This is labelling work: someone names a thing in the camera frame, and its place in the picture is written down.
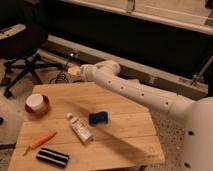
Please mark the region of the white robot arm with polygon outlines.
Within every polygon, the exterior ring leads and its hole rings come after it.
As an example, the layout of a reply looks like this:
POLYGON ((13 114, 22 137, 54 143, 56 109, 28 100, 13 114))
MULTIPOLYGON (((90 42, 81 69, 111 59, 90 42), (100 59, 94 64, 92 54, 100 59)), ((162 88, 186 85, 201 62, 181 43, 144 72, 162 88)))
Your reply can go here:
POLYGON ((213 97, 192 100, 183 95, 118 76, 113 60, 74 65, 68 73, 160 111, 185 125, 181 171, 213 171, 213 97))

